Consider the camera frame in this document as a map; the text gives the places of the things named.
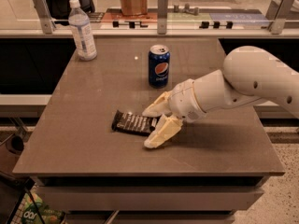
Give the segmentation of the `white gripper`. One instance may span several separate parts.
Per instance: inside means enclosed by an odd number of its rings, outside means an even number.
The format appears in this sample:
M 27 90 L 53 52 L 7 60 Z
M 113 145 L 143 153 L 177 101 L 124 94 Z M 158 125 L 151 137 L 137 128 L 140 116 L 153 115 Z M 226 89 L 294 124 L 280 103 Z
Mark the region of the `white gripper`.
M 145 147 L 159 147 L 175 136 L 181 130 L 182 120 L 195 122 L 206 115 L 196 100 L 193 83 L 192 79 L 188 79 L 177 84 L 170 92 L 162 93 L 142 112 L 146 117 L 161 116 L 155 130 L 145 140 Z M 175 116 L 167 117 L 166 114 L 170 112 Z

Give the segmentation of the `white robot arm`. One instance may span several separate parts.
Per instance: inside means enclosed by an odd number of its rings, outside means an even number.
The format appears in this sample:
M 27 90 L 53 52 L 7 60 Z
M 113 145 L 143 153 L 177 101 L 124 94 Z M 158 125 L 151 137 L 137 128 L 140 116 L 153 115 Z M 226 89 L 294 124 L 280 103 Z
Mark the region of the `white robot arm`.
M 185 122 L 194 122 L 209 112 L 265 101 L 299 118 L 299 74 L 264 49 L 239 47 L 225 57 L 221 70 L 177 84 L 143 111 L 144 116 L 159 119 L 144 146 L 162 145 Z

